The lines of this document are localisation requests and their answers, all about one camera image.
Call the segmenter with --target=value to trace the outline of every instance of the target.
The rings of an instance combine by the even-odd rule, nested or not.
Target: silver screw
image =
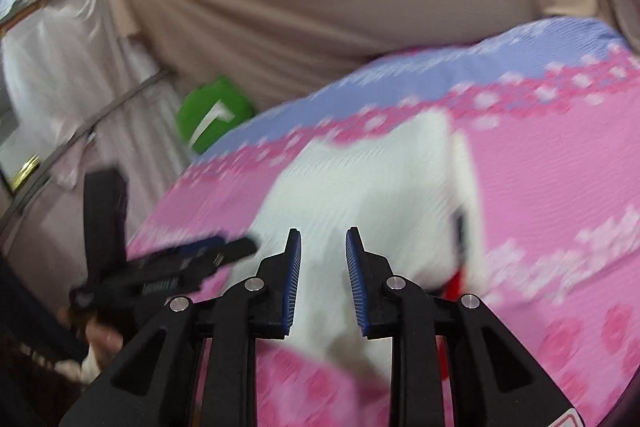
[[[189,307],[189,299],[187,297],[176,297],[169,303],[169,308],[174,312],[183,312]]]
[[[394,275],[393,277],[389,277],[386,280],[386,285],[389,286],[392,290],[401,290],[406,286],[406,281],[402,277],[398,277]]]
[[[471,293],[465,293],[460,299],[465,308],[476,309],[480,305],[480,299]]]
[[[264,287],[264,281],[259,277],[251,277],[244,282],[244,287],[250,292],[257,292]]]

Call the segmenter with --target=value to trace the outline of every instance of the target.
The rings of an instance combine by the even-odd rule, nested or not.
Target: brown hair
[[[58,427],[79,398],[81,386],[53,369],[54,362],[0,330],[0,367],[10,375],[25,400],[47,427]]]

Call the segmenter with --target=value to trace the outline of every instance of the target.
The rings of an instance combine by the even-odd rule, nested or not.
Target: folded white cloth
[[[264,257],[282,252],[289,229],[300,230],[302,265],[287,344],[354,373],[389,378],[390,343],[366,341],[356,324],[345,235],[358,227],[367,251],[385,255],[395,273],[425,288],[447,282],[458,267],[452,214],[458,198],[477,197],[470,157],[453,158],[465,142],[456,143],[439,110],[350,146],[312,140],[250,227],[261,243],[257,256],[236,265],[228,284],[254,275]]]

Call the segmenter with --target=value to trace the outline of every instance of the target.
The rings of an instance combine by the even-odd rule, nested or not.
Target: white curtain
[[[50,2],[8,31],[2,59],[20,129],[41,158],[159,70],[139,47],[117,38],[106,0]],[[5,252],[50,308],[64,305],[69,286],[84,277],[83,173],[121,167],[129,181],[130,237],[188,165],[174,129],[181,102],[174,82],[160,80],[105,117],[91,143],[81,140],[56,163],[58,183],[30,203]]]

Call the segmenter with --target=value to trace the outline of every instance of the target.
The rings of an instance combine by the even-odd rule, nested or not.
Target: white sticker with red outline
[[[569,409],[549,427],[584,427],[584,424],[578,416],[577,410]]]

